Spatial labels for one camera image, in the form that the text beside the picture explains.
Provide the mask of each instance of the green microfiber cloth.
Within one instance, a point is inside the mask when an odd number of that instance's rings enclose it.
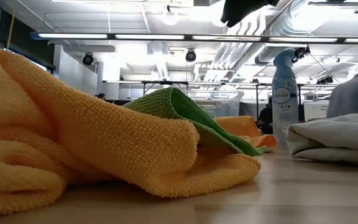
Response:
[[[259,156],[266,151],[266,148],[255,149],[247,141],[229,134],[177,88],[155,91],[125,104],[124,107],[160,118],[185,119],[192,122],[200,134],[201,146],[231,147],[248,156]]]

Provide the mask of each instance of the cable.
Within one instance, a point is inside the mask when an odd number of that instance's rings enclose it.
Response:
[[[13,31],[13,23],[15,21],[15,15],[17,11],[17,0],[15,0],[15,6],[13,8],[13,14],[12,14],[12,21],[11,21],[11,28],[9,29],[9,35],[7,37],[7,43],[6,48],[9,50],[9,46],[11,45],[11,37],[12,37],[12,31]]]
[[[333,79],[335,79],[338,83],[341,83],[339,80],[337,80],[337,79],[334,77],[333,74],[331,74],[328,70],[326,70],[326,68],[324,68],[324,66],[321,65],[320,62],[319,62],[312,54],[310,54],[310,56],[321,66],[321,68],[323,68],[329,75],[331,75],[331,77],[332,77]]]

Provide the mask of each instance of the gray shirt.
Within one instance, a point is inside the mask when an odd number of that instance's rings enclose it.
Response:
[[[358,113],[358,76],[340,84],[331,94],[327,118]]]

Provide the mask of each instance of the white folded cloth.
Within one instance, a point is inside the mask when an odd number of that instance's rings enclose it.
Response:
[[[292,158],[358,164],[358,114],[293,124],[287,145]]]

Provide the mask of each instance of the table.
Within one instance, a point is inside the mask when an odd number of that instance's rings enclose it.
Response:
[[[0,223],[358,223],[358,167],[293,160],[287,149],[259,160],[253,181],[209,195],[164,199],[127,184],[75,187],[54,205]]]

